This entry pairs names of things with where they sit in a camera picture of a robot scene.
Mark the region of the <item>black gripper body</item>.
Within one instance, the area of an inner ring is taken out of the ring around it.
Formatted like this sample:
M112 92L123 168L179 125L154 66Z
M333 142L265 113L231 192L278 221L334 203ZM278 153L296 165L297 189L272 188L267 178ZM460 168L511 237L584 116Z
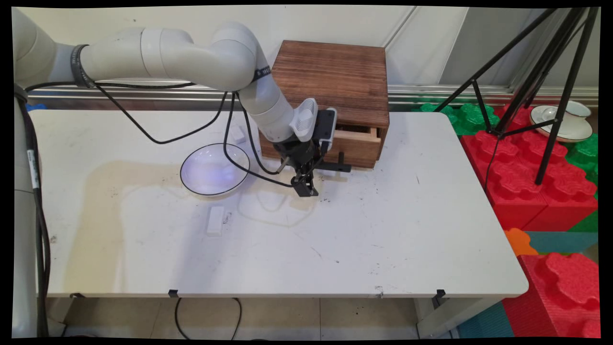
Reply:
M323 157L328 152L326 140L300 141L296 137L274 142L273 148L280 154L282 159L296 172L296 180L313 179L313 171L318 164L323 162Z

